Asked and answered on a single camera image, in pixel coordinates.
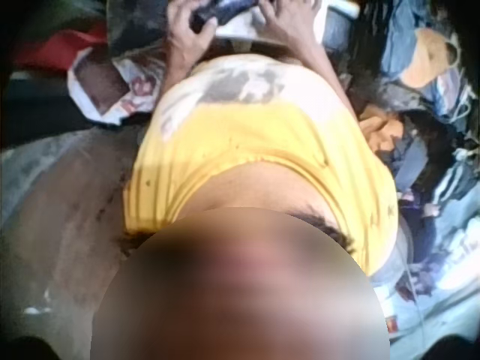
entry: neck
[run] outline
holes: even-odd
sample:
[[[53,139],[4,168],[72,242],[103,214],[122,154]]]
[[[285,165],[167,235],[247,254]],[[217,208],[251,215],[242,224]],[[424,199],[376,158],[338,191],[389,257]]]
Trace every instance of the neck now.
[[[235,166],[210,178],[184,205],[180,218],[223,207],[253,207],[323,216],[336,227],[323,196],[296,172],[275,163]]]

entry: red cloth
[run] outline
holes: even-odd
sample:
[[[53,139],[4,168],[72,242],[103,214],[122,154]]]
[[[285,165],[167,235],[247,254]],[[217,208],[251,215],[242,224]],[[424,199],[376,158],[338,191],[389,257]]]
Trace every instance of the red cloth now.
[[[67,71],[77,53],[87,47],[107,43],[107,24],[99,22],[86,32],[61,30],[44,43],[24,43],[13,53],[13,64],[20,68]]]

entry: yellow shirt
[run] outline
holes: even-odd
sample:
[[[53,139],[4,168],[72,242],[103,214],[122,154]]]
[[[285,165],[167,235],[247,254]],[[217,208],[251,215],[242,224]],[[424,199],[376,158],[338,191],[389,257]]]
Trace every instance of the yellow shirt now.
[[[307,179],[367,275],[386,261],[398,225],[388,169],[321,77],[257,55],[210,61],[164,96],[124,191],[127,230],[171,224],[212,176],[253,161]]]

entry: hair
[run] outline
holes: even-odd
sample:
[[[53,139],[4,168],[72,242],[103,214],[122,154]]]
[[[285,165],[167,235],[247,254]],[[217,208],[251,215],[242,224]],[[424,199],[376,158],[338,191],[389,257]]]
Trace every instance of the hair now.
[[[313,227],[316,227],[318,230],[324,232],[326,235],[334,239],[334,241],[339,244],[348,254],[351,255],[353,253],[353,240],[338,229],[335,229],[333,226],[329,226],[323,216],[307,214],[304,212],[289,213],[288,215],[300,219]]]
[[[353,253],[353,240],[349,236],[343,234],[338,229],[335,229],[333,226],[329,226],[323,216],[308,214],[304,212],[292,212],[287,214],[293,216],[294,218],[302,220],[305,223],[312,225],[313,227],[316,227],[320,231],[323,231],[326,235],[334,239],[334,241],[339,244],[348,254],[351,255]],[[121,252],[126,257],[129,257],[131,251],[139,248],[141,244],[143,244],[154,234],[154,232],[141,232],[135,235],[125,236],[118,241]]]

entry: concrete floor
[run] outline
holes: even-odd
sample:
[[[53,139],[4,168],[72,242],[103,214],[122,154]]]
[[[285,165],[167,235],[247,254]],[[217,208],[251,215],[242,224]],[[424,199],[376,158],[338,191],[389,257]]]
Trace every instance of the concrete floor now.
[[[89,359],[92,315],[122,261],[122,188],[138,130],[87,130],[2,155],[7,339],[36,335],[62,360]]]

